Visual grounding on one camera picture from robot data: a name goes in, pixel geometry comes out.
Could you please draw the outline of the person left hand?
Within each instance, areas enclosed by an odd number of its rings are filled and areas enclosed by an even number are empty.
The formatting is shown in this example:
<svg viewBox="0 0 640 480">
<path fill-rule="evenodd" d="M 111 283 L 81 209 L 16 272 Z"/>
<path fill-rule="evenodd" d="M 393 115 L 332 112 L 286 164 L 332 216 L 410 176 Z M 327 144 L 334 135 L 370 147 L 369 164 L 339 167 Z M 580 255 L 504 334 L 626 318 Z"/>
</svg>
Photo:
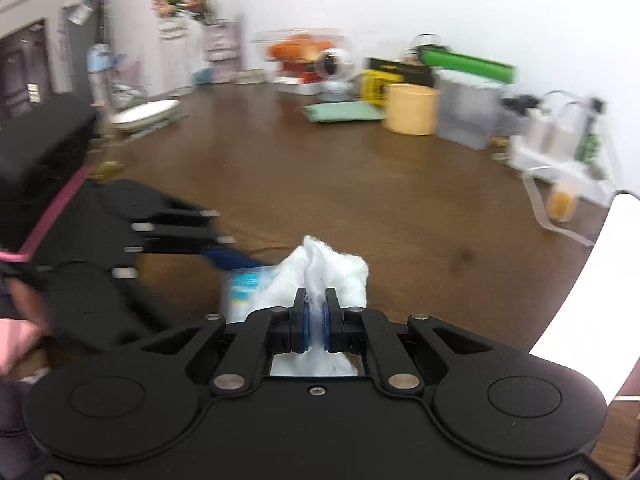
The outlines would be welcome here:
<svg viewBox="0 0 640 480">
<path fill-rule="evenodd" d="M 10 374 L 50 333 L 43 296 L 17 278 L 1 285 L 1 374 Z"/>
</svg>

